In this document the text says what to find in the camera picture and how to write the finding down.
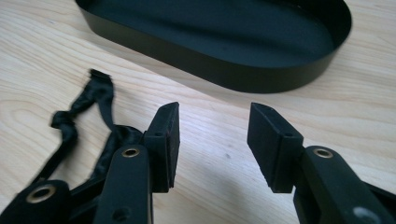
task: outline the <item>oval tray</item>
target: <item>oval tray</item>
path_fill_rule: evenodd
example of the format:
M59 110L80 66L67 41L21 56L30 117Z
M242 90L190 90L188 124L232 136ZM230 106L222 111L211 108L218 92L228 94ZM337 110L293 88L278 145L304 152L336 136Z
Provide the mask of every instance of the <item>oval tray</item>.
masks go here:
M76 0L98 35L244 92L318 77L351 29L342 0Z

